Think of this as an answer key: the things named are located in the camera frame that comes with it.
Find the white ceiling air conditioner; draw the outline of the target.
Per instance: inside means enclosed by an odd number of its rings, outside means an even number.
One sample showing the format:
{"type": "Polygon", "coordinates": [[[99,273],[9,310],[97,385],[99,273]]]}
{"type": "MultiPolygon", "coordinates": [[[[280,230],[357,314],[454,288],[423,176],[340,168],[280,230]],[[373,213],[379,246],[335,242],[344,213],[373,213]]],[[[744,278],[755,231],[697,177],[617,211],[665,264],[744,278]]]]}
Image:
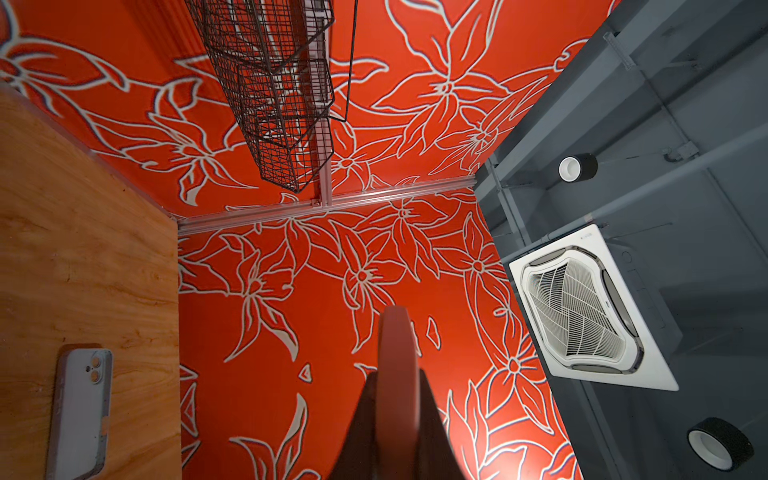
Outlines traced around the white ceiling air conditioner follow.
{"type": "Polygon", "coordinates": [[[631,247],[591,224],[508,267],[552,375],[678,390],[669,363],[683,334],[631,247]]]}

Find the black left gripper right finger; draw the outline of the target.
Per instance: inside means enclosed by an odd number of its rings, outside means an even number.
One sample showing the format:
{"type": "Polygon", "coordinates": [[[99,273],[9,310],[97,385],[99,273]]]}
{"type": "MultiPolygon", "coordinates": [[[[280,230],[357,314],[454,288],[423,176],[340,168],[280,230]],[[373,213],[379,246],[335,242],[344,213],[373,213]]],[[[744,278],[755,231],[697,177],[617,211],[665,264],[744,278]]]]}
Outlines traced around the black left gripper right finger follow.
{"type": "Polygon", "coordinates": [[[419,371],[419,381],[418,478],[464,480],[424,370],[419,371]]]}

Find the round ceiling light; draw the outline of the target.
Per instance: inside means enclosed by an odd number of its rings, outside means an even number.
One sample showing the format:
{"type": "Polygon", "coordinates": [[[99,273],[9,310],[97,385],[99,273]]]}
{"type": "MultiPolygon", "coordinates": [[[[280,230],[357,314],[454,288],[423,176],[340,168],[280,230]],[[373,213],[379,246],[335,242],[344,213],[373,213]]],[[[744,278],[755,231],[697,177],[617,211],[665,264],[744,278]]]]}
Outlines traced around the round ceiling light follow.
{"type": "Polygon", "coordinates": [[[591,153],[581,153],[564,157],[558,165],[560,179],[566,183],[590,180],[598,171],[597,157],[591,153]]]}
{"type": "Polygon", "coordinates": [[[691,427],[687,442],[696,456],[720,472],[732,472],[755,455],[749,438],[730,422],[708,417],[691,427]]]}

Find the black phone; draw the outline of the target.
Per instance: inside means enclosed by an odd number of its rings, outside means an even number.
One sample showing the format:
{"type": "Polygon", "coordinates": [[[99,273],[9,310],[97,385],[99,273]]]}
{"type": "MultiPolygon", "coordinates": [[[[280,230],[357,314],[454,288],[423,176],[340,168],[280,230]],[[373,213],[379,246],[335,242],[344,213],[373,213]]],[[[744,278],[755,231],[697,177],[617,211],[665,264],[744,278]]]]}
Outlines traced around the black phone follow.
{"type": "Polygon", "coordinates": [[[420,425],[418,354],[407,309],[380,318],[375,441],[381,479],[413,479],[420,425]]]}

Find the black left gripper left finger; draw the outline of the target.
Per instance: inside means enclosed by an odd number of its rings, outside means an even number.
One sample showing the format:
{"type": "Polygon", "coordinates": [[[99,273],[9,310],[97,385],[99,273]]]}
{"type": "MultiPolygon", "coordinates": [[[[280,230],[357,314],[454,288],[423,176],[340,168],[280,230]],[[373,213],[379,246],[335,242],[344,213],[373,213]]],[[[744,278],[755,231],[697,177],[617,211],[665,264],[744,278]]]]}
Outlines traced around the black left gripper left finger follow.
{"type": "Polygon", "coordinates": [[[340,453],[328,479],[374,478],[376,460],[375,407],[378,373],[365,381],[340,453]]]}

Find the white phone case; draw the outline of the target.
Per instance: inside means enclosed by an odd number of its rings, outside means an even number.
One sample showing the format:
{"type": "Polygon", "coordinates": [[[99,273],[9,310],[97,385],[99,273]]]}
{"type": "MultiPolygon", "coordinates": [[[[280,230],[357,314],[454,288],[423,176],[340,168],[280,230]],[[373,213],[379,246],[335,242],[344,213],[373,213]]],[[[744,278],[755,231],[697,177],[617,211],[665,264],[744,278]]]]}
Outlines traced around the white phone case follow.
{"type": "Polygon", "coordinates": [[[105,467],[113,353],[74,348],[59,357],[55,376],[47,479],[91,479],[105,467]]]}

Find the aluminium frame post right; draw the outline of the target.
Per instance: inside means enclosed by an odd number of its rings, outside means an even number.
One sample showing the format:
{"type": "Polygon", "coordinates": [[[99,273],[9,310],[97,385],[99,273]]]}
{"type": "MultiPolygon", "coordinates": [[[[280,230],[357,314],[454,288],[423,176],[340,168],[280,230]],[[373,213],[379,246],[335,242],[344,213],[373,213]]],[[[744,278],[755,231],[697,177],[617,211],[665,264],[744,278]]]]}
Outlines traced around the aluminium frame post right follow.
{"type": "Polygon", "coordinates": [[[177,222],[178,235],[189,236],[220,229],[240,227],[256,223],[303,217],[327,212],[345,211],[358,207],[417,198],[464,188],[472,189],[475,177],[455,177],[431,182],[401,185],[367,192],[332,197],[329,204],[321,200],[280,203],[269,206],[236,207],[220,213],[189,217],[177,222]]]}

